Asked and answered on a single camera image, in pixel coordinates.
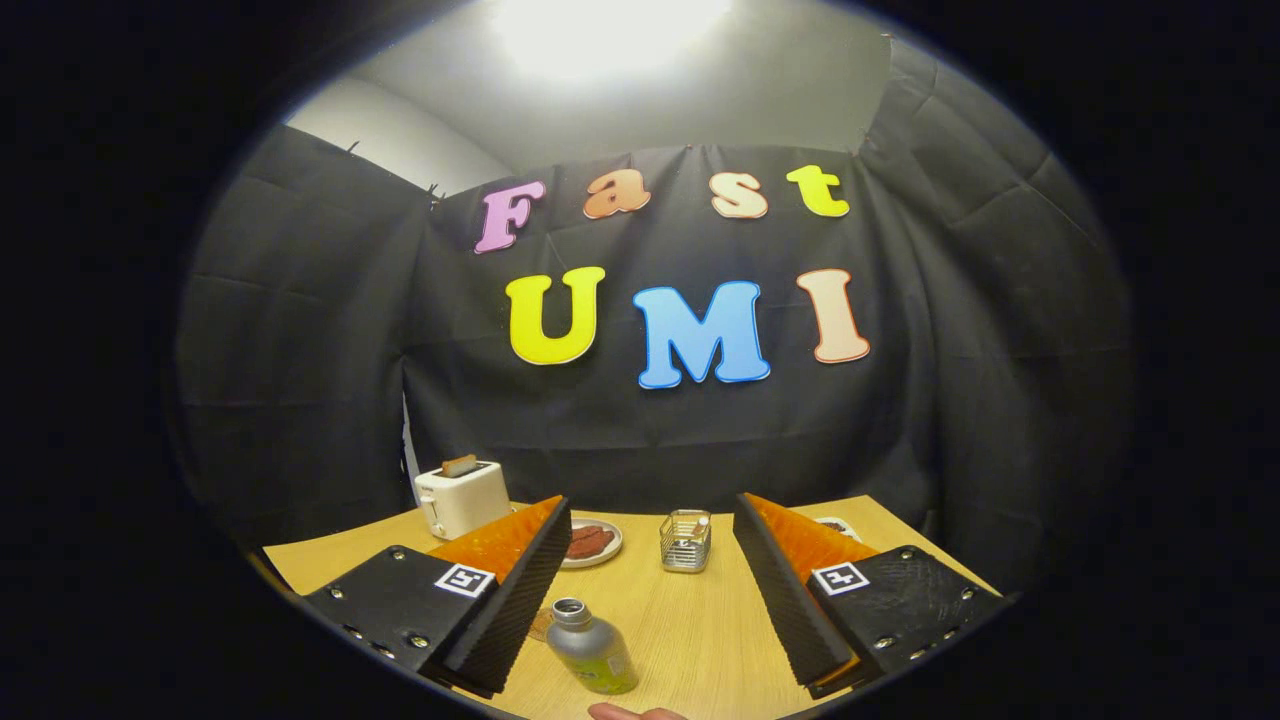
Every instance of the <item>table surface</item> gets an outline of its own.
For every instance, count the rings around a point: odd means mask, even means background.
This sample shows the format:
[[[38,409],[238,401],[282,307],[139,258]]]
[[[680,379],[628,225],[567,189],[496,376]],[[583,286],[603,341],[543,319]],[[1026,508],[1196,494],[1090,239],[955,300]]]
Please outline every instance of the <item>table surface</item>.
[[[878,551],[920,547],[996,592],[870,497],[794,510],[809,518],[840,518]],[[622,532],[622,550],[593,568],[562,569],[543,605],[576,597],[593,615],[617,626],[640,684],[621,696],[591,693],[545,643],[526,638],[502,693],[493,700],[458,691],[462,694],[531,720],[585,719],[586,707],[602,701],[636,712],[667,707],[691,720],[772,720],[850,692],[814,701],[796,684],[733,537],[732,514],[712,515],[712,551],[707,569],[698,574],[662,569],[658,528],[666,515],[575,509],[572,516],[613,523]],[[426,552],[442,543],[428,530],[422,511],[415,509],[343,533],[264,550],[293,591],[307,594],[390,544]]]

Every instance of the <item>metal utensil holder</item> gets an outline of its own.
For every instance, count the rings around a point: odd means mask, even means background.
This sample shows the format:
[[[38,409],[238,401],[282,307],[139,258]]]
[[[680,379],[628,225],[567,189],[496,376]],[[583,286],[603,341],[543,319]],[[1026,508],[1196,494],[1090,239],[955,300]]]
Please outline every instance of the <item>metal utensil holder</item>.
[[[676,510],[658,529],[662,569],[701,573],[712,551],[712,515],[705,510]]]

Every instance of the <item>small plate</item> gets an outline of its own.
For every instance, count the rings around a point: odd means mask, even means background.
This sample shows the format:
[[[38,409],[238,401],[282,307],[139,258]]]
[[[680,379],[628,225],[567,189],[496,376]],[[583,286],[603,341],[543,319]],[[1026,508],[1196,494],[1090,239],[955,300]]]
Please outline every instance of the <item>small plate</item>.
[[[604,550],[602,550],[599,555],[593,555],[591,557],[584,557],[581,560],[570,560],[566,557],[561,561],[561,568],[590,568],[591,565],[599,565],[622,550],[622,530],[620,530],[613,523],[594,520],[591,518],[573,518],[573,520],[570,521],[570,527],[575,530],[579,528],[586,528],[588,525],[599,525],[605,530],[612,532],[613,539],[609,541],[609,544],[604,546]]]
[[[813,521],[814,523],[835,523],[835,524],[840,525],[841,528],[844,528],[842,530],[840,530],[840,534],[846,536],[846,537],[851,537],[851,538],[854,538],[858,542],[863,542],[863,538],[858,537],[858,533],[854,532],[854,529],[849,525],[849,523],[841,520],[840,518],[814,518]]]

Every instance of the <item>white toaster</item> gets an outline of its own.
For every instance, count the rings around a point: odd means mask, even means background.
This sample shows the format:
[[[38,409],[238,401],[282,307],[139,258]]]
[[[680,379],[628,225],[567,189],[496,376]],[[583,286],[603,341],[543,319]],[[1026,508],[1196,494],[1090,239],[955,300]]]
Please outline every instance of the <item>white toaster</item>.
[[[493,523],[512,512],[502,465],[477,461],[476,468],[456,478],[444,468],[413,478],[413,496],[426,514],[431,534],[442,539]]]

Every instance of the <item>blue letter m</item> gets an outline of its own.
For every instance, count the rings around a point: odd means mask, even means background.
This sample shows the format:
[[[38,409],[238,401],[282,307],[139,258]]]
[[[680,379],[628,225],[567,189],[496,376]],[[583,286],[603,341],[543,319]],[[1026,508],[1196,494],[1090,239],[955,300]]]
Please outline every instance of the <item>blue letter m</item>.
[[[760,341],[755,332],[755,299],[760,286],[753,282],[727,282],[712,295],[703,320],[671,287],[641,290],[632,302],[644,313],[648,334],[649,365],[640,373],[640,387],[658,389],[680,384],[680,370],[671,361],[671,351],[680,355],[694,382],[707,379],[712,369],[716,347],[721,348],[721,364],[716,377],[726,383],[763,380],[769,374],[769,364],[760,356]]]

